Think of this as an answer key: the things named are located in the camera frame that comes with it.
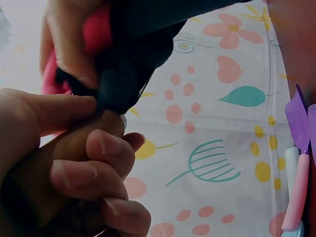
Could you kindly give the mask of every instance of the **pink dot print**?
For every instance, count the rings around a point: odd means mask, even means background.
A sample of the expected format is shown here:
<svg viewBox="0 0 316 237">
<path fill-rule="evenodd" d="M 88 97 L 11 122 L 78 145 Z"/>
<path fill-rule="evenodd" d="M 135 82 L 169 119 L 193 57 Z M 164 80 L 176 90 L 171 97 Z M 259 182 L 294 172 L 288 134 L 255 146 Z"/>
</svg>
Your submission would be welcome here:
<svg viewBox="0 0 316 237">
<path fill-rule="evenodd" d="M 127 177 L 124 180 L 124 185 L 130 199 L 140 198 L 145 195 L 147 191 L 146 184 L 137 178 Z"/>
<path fill-rule="evenodd" d="M 195 69 L 193 66 L 188 66 L 187 71 L 188 71 L 188 74 L 193 74 L 195 72 Z"/>
<path fill-rule="evenodd" d="M 172 237 L 175 228 L 171 223 L 159 223 L 152 227 L 150 234 L 152 237 Z"/>
<path fill-rule="evenodd" d="M 211 227 L 208 224 L 202 224 L 195 226 L 192 229 L 192 234 L 196 236 L 205 236 L 211 231 Z"/>
<path fill-rule="evenodd" d="M 174 85 L 180 85 L 181 83 L 181 77 L 179 74 L 173 74 L 171 76 L 171 83 Z"/>
<path fill-rule="evenodd" d="M 173 91 L 171 89 L 166 90 L 164 96 L 167 100 L 173 100 Z"/>
<path fill-rule="evenodd" d="M 187 72 L 189 75 L 194 74 L 195 73 L 194 66 L 188 66 Z M 180 85 L 182 83 L 182 79 L 179 74 L 173 74 L 170 80 L 173 85 Z M 195 87 L 192 83 L 187 83 L 183 85 L 182 90 L 183 90 L 183 95 L 190 97 L 195 92 Z M 179 97 L 182 95 L 179 94 L 179 91 L 177 91 L 176 88 L 172 88 L 172 89 L 167 89 L 164 92 L 164 96 L 166 100 L 173 101 L 177 96 Z M 189 106 L 191 105 L 191 111 L 193 114 L 197 115 L 198 113 L 201 112 L 201 105 L 199 103 L 193 102 L 188 105 Z M 168 120 L 169 123 L 179 124 L 182 122 L 182 119 L 184 117 L 182 106 L 183 105 L 180 106 L 177 104 L 172 104 L 168 106 L 168 108 L 165 111 L 165 114 L 166 114 L 166 119 Z M 195 126 L 192 121 L 185 121 L 184 128 L 187 134 L 194 133 Z"/>
<path fill-rule="evenodd" d="M 240 78 L 241 68 L 232 58 L 221 55 L 217 57 L 217 63 L 217 76 L 222 83 L 233 83 Z"/>
<path fill-rule="evenodd" d="M 222 222 L 225 223 L 225 224 L 229 224 L 229 223 L 233 222 L 234 219 L 235 219 L 235 215 L 230 214 L 230 215 L 224 216 L 222 218 Z"/>
<path fill-rule="evenodd" d="M 170 105 L 166 110 L 166 118 L 169 123 L 178 124 L 183 117 L 182 109 L 178 105 Z"/>
<path fill-rule="evenodd" d="M 193 94 L 193 92 L 194 92 L 194 86 L 193 86 L 192 83 L 188 83 L 188 84 L 186 84 L 186 85 L 184 86 L 184 88 L 183 88 L 183 94 L 184 94 L 185 96 L 190 96 L 190 95 Z"/>
<path fill-rule="evenodd" d="M 193 103 L 191 105 L 191 111 L 193 114 L 197 115 L 199 112 L 201 112 L 201 105 L 199 103 Z"/>
<path fill-rule="evenodd" d="M 194 124 L 192 122 L 186 122 L 185 128 L 186 128 L 186 133 L 188 134 L 194 133 Z"/>
<path fill-rule="evenodd" d="M 185 221 L 191 216 L 190 210 L 183 210 L 177 215 L 177 221 Z"/>
<path fill-rule="evenodd" d="M 198 211 L 199 217 L 208 217 L 214 213 L 214 208 L 212 206 L 205 206 Z"/>
<path fill-rule="evenodd" d="M 269 224 L 269 231 L 273 237 L 281 237 L 283 231 L 281 229 L 285 217 L 285 212 L 276 215 Z"/>
</svg>

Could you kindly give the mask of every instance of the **swirl print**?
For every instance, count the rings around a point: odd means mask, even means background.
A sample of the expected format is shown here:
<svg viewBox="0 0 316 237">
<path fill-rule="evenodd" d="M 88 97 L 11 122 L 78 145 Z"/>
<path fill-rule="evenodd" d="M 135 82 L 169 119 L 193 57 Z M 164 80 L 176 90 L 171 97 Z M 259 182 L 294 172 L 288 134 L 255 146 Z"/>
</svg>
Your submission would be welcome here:
<svg viewBox="0 0 316 237">
<path fill-rule="evenodd" d="M 174 39 L 173 51 L 178 53 L 191 53 L 194 51 L 194 46 L 201 46 L 205 48 L 213 48 L 193 42 L 195 37 L 189 33 L 179 33 Z"/>
</svg>

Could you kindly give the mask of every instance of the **brown wooden handle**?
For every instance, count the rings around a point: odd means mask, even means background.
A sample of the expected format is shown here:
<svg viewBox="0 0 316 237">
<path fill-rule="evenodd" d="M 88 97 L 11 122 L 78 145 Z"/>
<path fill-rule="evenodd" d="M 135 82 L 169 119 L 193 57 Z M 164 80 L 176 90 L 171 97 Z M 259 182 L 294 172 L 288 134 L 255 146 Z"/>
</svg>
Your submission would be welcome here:
<svg viewBox="0 0 316 237">
<path fill-rule="evenodd" d="M 124 122 L 112 111 L 100 112 L 34 151 L 6 176 L 1 198 L 13 217 L 28 229 L 46 226 L 70 199 L 57 193 L 50 182 L 55 159 L 86 161 L 89 133 L 101 129 L 112 135 L 124 135 Z"/>
</svg>

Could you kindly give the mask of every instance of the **purple plastic piece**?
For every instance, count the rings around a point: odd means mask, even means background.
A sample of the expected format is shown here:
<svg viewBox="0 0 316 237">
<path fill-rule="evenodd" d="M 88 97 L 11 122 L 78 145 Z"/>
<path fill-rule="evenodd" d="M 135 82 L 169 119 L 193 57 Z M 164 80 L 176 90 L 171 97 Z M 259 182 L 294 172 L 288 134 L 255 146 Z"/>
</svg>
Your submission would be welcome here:
<svg viewBox="0 0 316 237">
<path fill-rule="evenodd" d="M 310 143 L 309 119 L 302 91 L 298 85 L 296 88 L 294 97 L 285 106 L 285 114 L 294 144 L 304 152 Z"/>
<path fill-rule="evenodd" d="M 308 108 L 308 120 L 311 134 L 311 147 L 313 151 L 314 164 L 316 165 L 316 104 Z"/>
</svg>

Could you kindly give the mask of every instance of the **white stick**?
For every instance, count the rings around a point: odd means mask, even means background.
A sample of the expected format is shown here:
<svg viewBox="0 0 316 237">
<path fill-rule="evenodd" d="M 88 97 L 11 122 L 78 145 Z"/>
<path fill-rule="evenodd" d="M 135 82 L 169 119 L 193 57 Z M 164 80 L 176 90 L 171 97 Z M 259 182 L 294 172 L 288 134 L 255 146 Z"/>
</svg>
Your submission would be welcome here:
<svg viewBox="0 0 316 237">
<path fill-rule="evenodd" d="M 291 199 L 293 184 L 295 180 L 298 157 L 300 156 L 297 147 L 291 147 L 285 151 L 286 176 L 289 199 Z"/>
</svg>

